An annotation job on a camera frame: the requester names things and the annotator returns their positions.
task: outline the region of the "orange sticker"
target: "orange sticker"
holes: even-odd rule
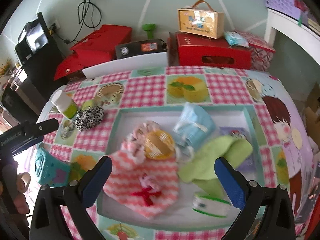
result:
[[[151,51],[151,50],[157,50],[158,46],[157,43],[144,43],[141,44],[141,50],[142,51]]]

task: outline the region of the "teal container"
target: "teal container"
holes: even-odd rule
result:
[[[35,158],[35,174],[40,185],[62,187],[68,183],[70,165],[59,161],[47,150],[39,147]]]

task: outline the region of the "white bottle cap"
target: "white bottle cap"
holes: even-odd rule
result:
[[[57,107],[59,112],[63,113],[71,104],[71,97],[68,97],[61,89],[55,92],[51,102]]]

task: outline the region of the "qr code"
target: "qr code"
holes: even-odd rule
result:
[[[155,50],[157,49],[157,44],[156,43],[150,43],[150,50]]]

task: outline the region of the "black and white scrunchie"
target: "black and white scrunchie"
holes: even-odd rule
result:
[[[82,132],[97,126],[102,122],[103,114],[104,110],[101,106],[89,106],[85,110],[79,110],[75,120],[77,129]]]

